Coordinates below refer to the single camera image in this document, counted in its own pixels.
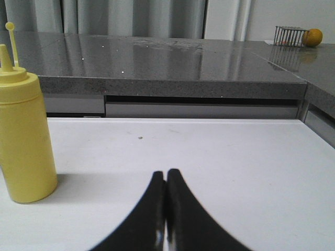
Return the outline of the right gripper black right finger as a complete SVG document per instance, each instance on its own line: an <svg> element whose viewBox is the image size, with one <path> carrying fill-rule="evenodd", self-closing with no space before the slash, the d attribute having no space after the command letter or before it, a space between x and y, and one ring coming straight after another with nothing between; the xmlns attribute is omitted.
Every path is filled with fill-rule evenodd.
<svg viewBox="0 0 335 251"><path fill-rule="evenodd" d="M178 169L167 174L166 220L169 250L249 250L208 214Z"/></svg>

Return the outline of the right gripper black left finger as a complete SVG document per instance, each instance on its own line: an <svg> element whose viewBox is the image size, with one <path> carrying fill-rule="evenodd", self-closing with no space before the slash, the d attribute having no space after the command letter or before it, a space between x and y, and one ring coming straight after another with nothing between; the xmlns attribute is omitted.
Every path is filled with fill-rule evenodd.
<svg viewBox="0 0 335 251"><path fill-rule="evenodd" d="M154 172L130 214L92 250L163 250L164 196L163 173Z"/></svg>

